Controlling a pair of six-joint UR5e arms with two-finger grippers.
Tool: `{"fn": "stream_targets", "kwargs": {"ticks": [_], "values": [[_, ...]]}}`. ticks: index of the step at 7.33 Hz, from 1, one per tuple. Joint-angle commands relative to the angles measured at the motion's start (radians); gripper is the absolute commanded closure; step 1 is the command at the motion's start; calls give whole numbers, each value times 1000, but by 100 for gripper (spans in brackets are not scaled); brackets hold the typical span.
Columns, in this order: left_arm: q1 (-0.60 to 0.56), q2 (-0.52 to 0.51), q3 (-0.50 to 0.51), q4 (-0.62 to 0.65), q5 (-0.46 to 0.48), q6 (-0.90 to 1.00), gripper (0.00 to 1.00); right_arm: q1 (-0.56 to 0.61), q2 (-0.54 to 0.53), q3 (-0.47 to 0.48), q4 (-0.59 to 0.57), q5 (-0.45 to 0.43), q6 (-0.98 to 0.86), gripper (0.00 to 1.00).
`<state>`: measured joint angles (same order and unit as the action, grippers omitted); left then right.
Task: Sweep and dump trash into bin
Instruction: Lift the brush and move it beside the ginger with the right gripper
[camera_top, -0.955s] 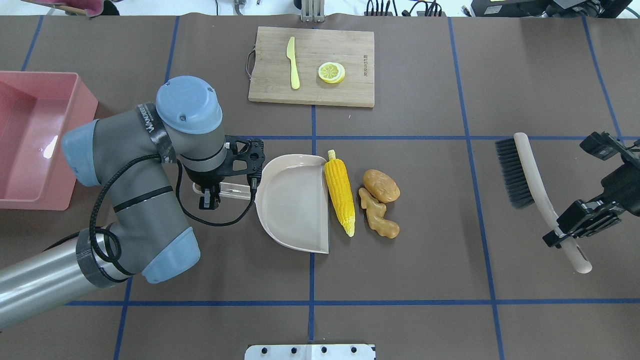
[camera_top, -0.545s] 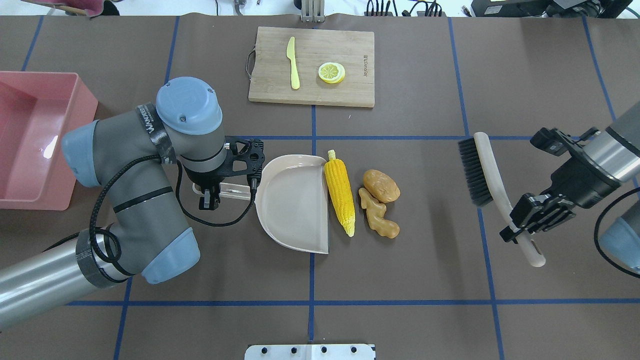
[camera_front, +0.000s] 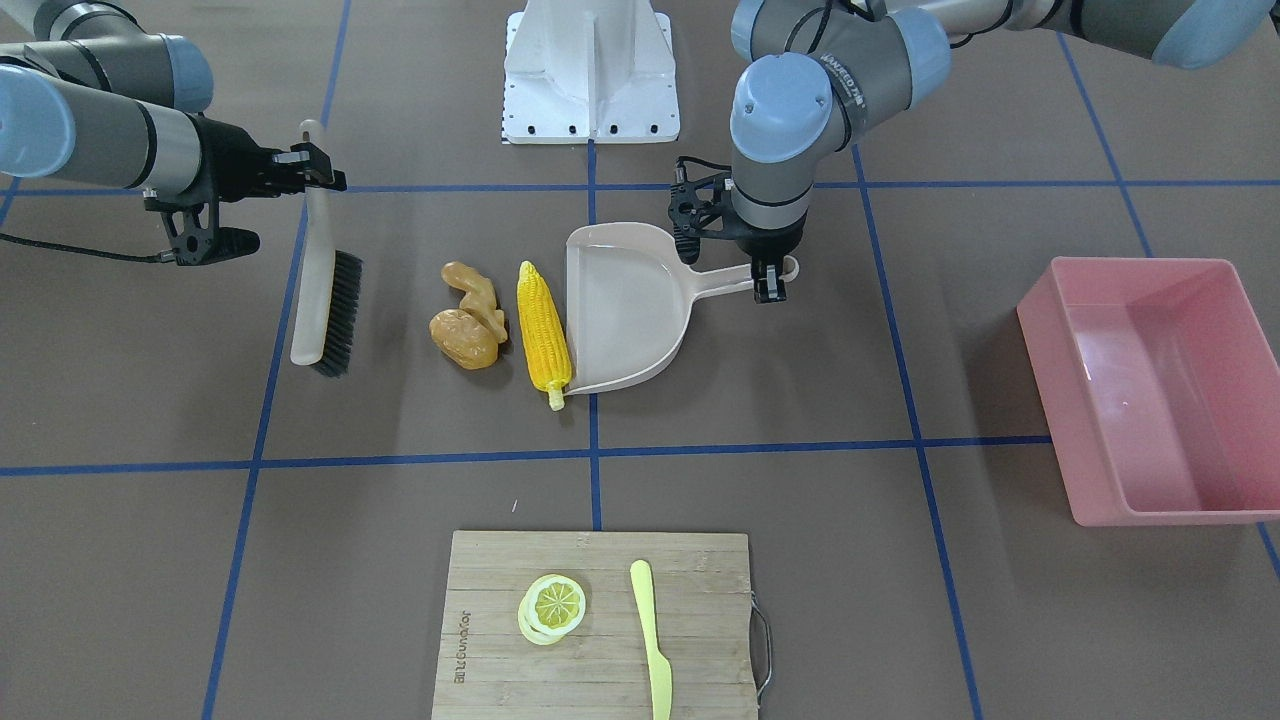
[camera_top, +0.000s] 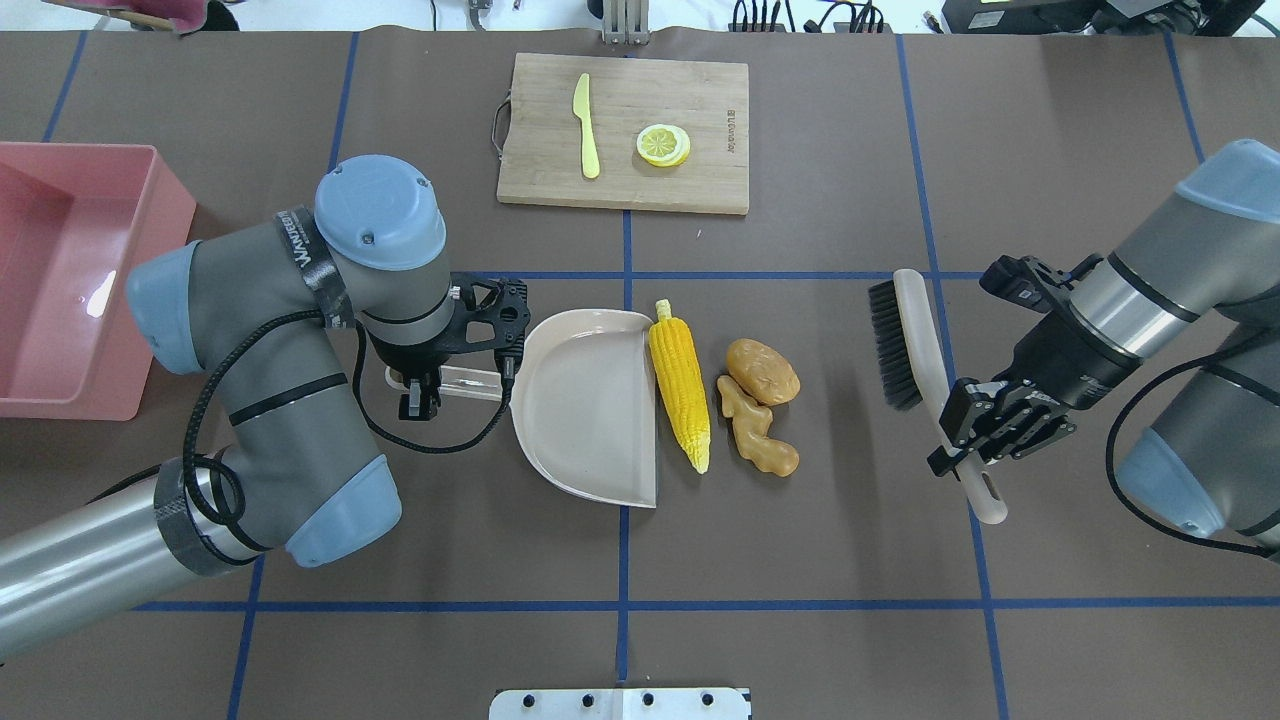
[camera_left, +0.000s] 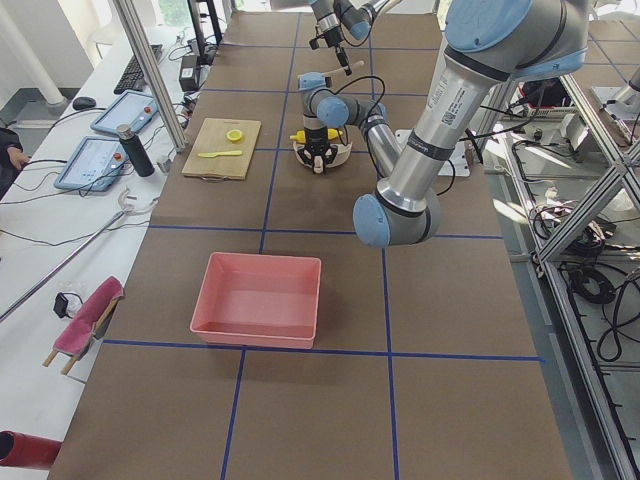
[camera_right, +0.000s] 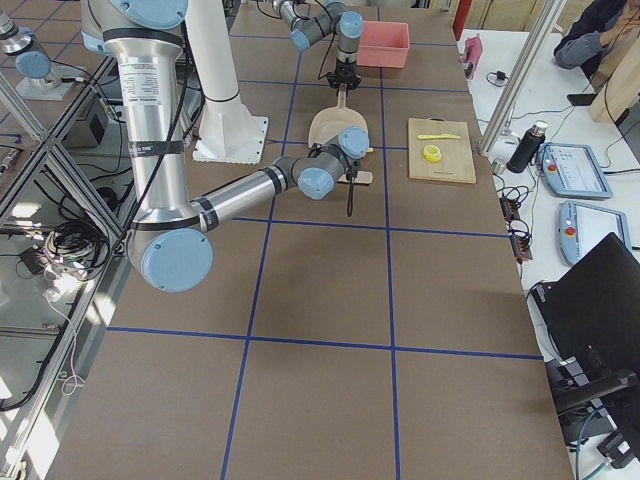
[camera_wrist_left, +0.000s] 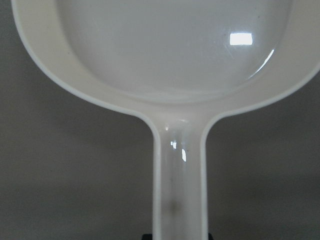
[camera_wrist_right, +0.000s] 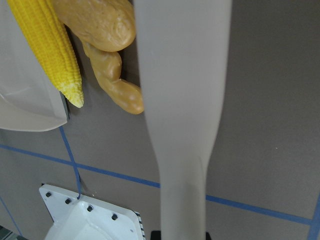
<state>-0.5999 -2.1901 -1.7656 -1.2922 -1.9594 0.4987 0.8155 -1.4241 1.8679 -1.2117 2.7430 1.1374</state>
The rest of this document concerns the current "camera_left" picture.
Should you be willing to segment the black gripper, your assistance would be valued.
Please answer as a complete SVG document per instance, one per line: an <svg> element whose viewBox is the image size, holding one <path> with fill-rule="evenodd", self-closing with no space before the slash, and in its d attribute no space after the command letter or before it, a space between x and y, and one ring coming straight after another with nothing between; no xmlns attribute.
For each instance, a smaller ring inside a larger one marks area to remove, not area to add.
<svg viewBox="0 0 640 480"><path fill-rule="evenodd" d="M342 46L344 36L340 29L330 29L321 33L317 33L315 37L309 40L309 46L312 50L319 48L319 41L323 40L328 48L332 48L340 66L348 66L349 59L347 53Z"/></svg>
<svg viewBox="0 0 640 480"><path fill-rule="evenodd" d="M301 147L301 163L314 174L323 174L334 160L334 147L327 130L305 130L306 142Z"/></svg>

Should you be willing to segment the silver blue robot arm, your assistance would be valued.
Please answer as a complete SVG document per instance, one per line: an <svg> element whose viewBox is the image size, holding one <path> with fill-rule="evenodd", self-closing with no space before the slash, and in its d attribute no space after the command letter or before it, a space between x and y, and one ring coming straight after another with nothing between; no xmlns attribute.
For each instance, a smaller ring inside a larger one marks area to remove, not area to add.
<svg viewBox="0 0 640 480"><path fill-rule="evenodd" d="M400 1L367 1L356 8L351 1L311 0L308 2L315 18L315 36L309 40L312 50L319 48L323 40L333 48L336 58L346 75L352 74L348 55L342 45L348 42L344 31L353 39L365 42L376 19L400 4Z"/></svg>
<svg viewBox="0 0 640 480"><path fill-rule="evenodd" d="M425 109L400 144L380 105L330 91L324 74L299 77L307 144L298 150L309 166L332 162L320 150L330 128L359 128L381 178L357 199L353 224L365 244L385 248L431 238L440 224L432 184L471 119L494 86L543 80L578 70L587 51L586 1L454 1Z"/></svg>

